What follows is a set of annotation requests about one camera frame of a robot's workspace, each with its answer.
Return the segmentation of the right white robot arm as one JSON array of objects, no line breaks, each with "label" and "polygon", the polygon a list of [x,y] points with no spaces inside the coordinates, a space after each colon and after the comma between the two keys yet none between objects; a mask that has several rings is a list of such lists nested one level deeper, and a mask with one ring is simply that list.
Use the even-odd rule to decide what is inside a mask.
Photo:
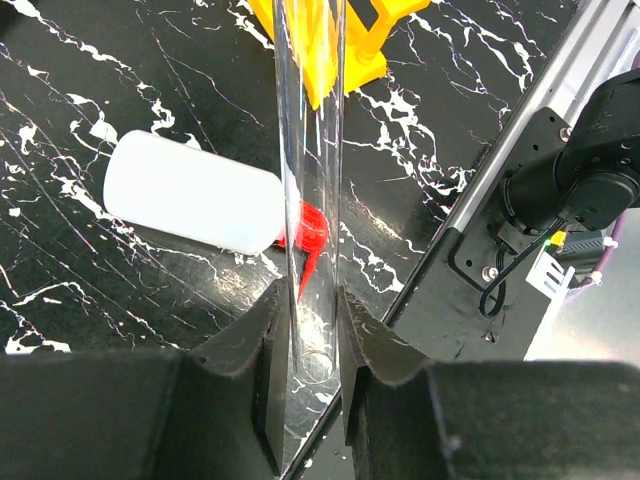
[{"label": "right white robot arm", "polygon": [[507,215],[541,231],[557,219],[604,229],[639,206],[639,71],[591,94],[565,146],[516,170],[502,187]]}]

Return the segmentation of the yellow test tube rack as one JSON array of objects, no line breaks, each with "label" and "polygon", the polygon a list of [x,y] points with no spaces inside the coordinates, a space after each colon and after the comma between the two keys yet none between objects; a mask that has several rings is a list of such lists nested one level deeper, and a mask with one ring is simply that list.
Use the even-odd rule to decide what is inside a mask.
[{"label": "yellow test tube rack", "polygon": [[427,8],[429,0],[379,0],[367,27],[350,1],[251,1],[249,5],[271,39],[276,38],[276,13],[284,23],[285,41],[302,72],[313,109],[339,82],[348,94],[386,75],[382,47],[396,23]]}]

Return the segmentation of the white wash bottle red cap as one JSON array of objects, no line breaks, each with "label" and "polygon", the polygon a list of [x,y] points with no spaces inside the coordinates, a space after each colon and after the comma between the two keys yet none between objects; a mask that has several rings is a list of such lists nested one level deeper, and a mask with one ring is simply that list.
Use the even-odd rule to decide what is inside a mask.
[{"label": "white wash bottle red cap", "polygon": [[120,138],[103,182],[104,207],[123,222],[247,256],[292,248],[299,293],[336,271],[327,216],[303,194],[290,168],[276,175],[142,130]]}]

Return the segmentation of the glass test tube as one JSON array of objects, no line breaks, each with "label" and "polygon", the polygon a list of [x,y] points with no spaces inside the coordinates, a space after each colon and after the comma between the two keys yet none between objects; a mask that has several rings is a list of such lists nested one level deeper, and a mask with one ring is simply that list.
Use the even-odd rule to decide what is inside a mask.
[{"label": "glass test tube", "polygon": [[293,371],[322,384],[337,363],[346,4],[273,11]]}]

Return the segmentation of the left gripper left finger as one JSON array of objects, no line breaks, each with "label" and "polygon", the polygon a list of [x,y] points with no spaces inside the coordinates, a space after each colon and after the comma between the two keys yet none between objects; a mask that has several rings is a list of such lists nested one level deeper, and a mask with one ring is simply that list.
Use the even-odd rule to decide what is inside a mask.
[{"label": "left gripper left finger", "polygon": [[190,351],[6,356],[5,479],[271,479],[282,470],[289,288]]}]

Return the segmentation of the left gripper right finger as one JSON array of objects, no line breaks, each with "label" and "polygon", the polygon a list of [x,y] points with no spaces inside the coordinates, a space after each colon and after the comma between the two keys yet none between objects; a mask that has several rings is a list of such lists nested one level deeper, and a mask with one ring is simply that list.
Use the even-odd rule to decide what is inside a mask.
[{"label": "left gripper right finger", "polygon": [[337,292],[344,436],[359,479],[635,479],[639,371],[429,359]]}]

